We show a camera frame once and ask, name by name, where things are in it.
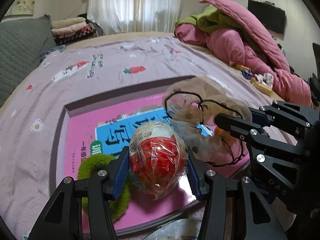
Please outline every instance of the folded blanket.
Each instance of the folded blanket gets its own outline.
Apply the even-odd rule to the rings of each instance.
[[[51,32],[52,32],[53,36],[63,35],[63,34],[77,32],[86,26],[88,26],[88,25],[85,22],[84,23],[76,23],[76,24],[70,25],[68,27],[63,27],[63,28],[59,28],[59,29],[52,29]]]
[[[79,30],[74,33],[71,37],[69,34],[65,34],[61,36],[54,36],[54,41],[57,45],[70,45],[79,41],[91,39],[98,37],[97,31],[92,26],[86,26],[82,30]]]
[[[220,60],[230,65],[244,65],[250,68],[254,74],[272,74],[273,91],[284,100],[311,106],[311,96],[308,96],[309,85],[284,69],[272,69],[266,64],[265,55],[258,55],[248,43],[242,41],[237,31],[219,29],[213,32],[206,41],[208,48]]]
[[[61,21],[54,21],[51,23],[51,28],[59,29],[59,28],[68,27],[76,23],[84,23],[84,22],[85,22],[85,18],[83,17],[71,18],[71,19],[66,19]]]
[[[221,28],[234,29],[239,32],[239,34],[255,51],[262,52],[260,46],[252,39],[241,24],[213,5],[209,5],[201,14],[190,15],[180,21],[177,21],[175,26],[177,27],[181,24],[192,24],[208,34],[211,34]]]
[[[229,22],[229,19],[226,20],[225,16],[235,20],[242,26],[242,31],[245,30],[259,45],[263,53],[257,53],[257,50],[252,49],[252,44],[248,45],[243,42],[246,39],[241,35],[242,33],[238,28],[232,26],[231,28],[225,28],[226,31],[222,30],[222,26],[216,28],[212,22],[215,21],[214,17],[216,17],[217,12],[213,8],[213,16],[205,15],[201,17],[199,15],[196,19],[191,17],[193,20],[189,18],[184,22],[177,22],[174,31],[177,38],[191,44],[203,43],[205,37],[203,33],[205,31],[198,27],[199,22],[201,21],[201,28],[207,28],[208,31],[216,28],[207,38],[206,44],[216,54],[217,58],[231,65],[234,63],[245,65],[256,74],[270,73],[274,77],[273,90],[284,100],[304,106],[312,105],[310,87],[301,78],[290,74],[287,59],[268,30],[250,11],[231,0],[201,0],[200,2],[210,3],[220,10],[218,14],[220,23]]]

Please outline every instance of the clear plastic bag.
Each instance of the clear plastic bag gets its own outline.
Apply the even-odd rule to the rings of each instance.
[[[198,124],[214,126],[219,113],[252,121],[252,114],[242,101],[230,98],[223,87],[209,77],[194,77],[171,85],[163,97],[163,107],[175,132],[195,157],[213,166],[236,164],[244,157],[244,145],[229,132],[214,129],[213,136],[203,136]]]
[[[166,196],[186,169],[184,142],[164,122],[148,122],[133,133],[129,160],[143,191],[151,200]]]
[[[196,240],[201,220],[180,219],[170,221],[148,235],[144,240]]]

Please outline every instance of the pink comforter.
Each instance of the pink comforter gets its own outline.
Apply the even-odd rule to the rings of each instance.
[[[208,38],[197,27],[182,24],[176,27],[175,35],[179,40],[203,45],[204,40],[208,48],[217,58],[230,65],[241,64],[249,67],[253,73],[271,73],[274,77],[273,90],[284,100],[312,106],[309,85],[301,78],[290,73],[289,64],[281,53],[276,42],[262,23],[242,5],[231,0],[201,0],[200,3],[210,3],[241,24],[254,41],[261,47],[264,55],[258,55],[239,33],[231,29],[219,29]]]

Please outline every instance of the green knitted ring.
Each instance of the green knitted ring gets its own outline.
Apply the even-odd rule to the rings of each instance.
[[[105,170],[111,160],[115,158],[112,155],[94,154],[84,159],[79,167],[78,179],[85,179],[92,174]],[[130,202],[131,183],[127,178],[121,195],[115,201],[109,201],[110,214],[112,221],[118,220],[128,208]],[[88,214],[88,198],[82,198],[82,209]]]

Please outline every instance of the gray cushion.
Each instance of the gray cushion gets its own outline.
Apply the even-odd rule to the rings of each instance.
[[[55,46],[48,15],[0,23],[0,107]]]

